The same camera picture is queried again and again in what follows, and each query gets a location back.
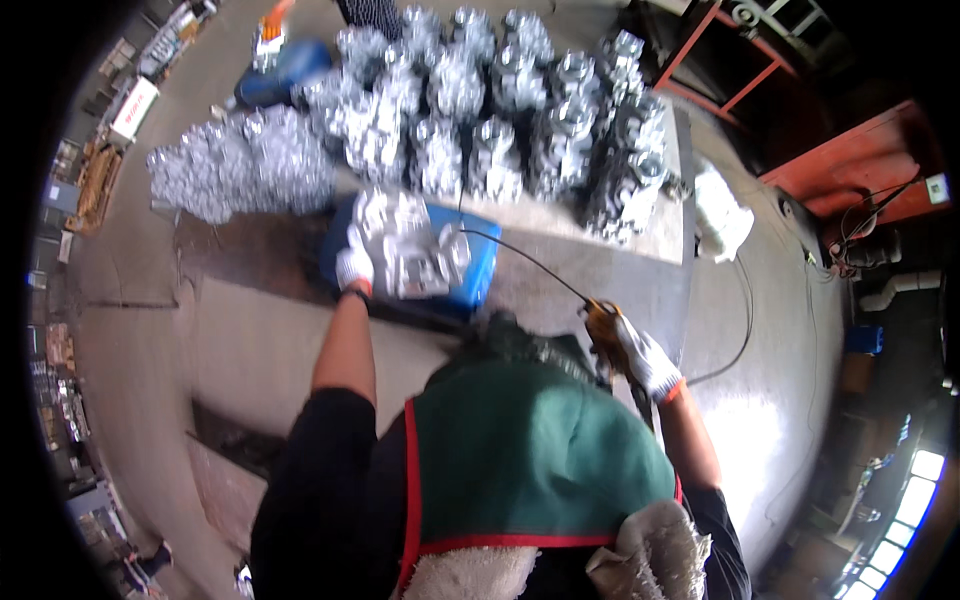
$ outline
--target yellow tool handle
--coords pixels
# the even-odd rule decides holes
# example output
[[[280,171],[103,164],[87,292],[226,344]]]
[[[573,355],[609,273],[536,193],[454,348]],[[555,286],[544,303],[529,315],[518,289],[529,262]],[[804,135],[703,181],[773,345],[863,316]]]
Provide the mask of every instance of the yellow tool handle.
[[[636,378],[630,370],[630,356],[616,335],[616,319],[623,315],[623,311],[609,300],[595,298],[588,299],[584,311],[584,322],[587,335],[593,342],[593,351],[610,366],[611,378],[619,373],[625,375],[631,385],[635,385]]]

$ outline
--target cardboard box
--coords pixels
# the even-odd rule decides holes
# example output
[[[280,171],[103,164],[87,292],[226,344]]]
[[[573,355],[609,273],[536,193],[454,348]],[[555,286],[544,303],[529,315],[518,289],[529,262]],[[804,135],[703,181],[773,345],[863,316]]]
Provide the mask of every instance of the cardboard box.
[[[874,374],[874,356],[847,352],[843,356],[840,389],[850,394],[866,394]]]
[[[196,20],[190,21],[186,24],[186,27],[180,30],[177,34],[177,37],[180,38],[180,41],[190,41],[197,36],[197,32],[200,30],[200,23]]]

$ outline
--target red apron trim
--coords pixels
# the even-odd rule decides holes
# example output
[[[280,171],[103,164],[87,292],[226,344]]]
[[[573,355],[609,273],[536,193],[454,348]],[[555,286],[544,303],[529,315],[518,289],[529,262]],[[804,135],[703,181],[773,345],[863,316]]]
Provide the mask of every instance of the red apron trim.
[[[440,554],[477,546],[536,546],[539,548],[572,548],[605,546],[616,541],[616,534],[602,536],[544,536],[537,534],[476,534],[450,540],[431,541],[420,546],[421,554]]]
[[[678,504],[684,504],[684,488],[680,485],[680,475],[673,473],[674,478],[677,480],[677,487],[674,488],[673,499],[677,501]]]
[[[407,427],[407,526],[403,537],[400,577],[396,582],[400,591],[404,591],[410,583],[417,558],[420,556],[420,523],[423,517],[423,499],[420,497],[420,454],[412,398],[403,405],[403,420]]]

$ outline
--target orange glove cuff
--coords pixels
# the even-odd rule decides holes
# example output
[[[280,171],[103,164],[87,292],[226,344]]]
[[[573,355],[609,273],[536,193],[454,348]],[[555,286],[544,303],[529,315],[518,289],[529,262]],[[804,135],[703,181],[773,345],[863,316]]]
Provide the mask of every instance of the orange glove cuff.
[[[677,395],[686,389],[686,377],[681,377],[680,381],[677,382],[677,385],[673,386],[669,392],[666,393],[666,396],[663,398],[663,402],[660,403],[660,406],[666,404]]]

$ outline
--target green apron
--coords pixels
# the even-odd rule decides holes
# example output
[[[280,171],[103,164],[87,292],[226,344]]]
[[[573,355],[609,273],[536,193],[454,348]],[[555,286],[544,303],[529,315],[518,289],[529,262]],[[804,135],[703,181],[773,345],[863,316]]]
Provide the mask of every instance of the green apron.
[[[492,324],[407,401],[404,420],[401,588],[424,554],[606,545],[628,515],[680,498],[653,432],[593,385],[573,336]]]

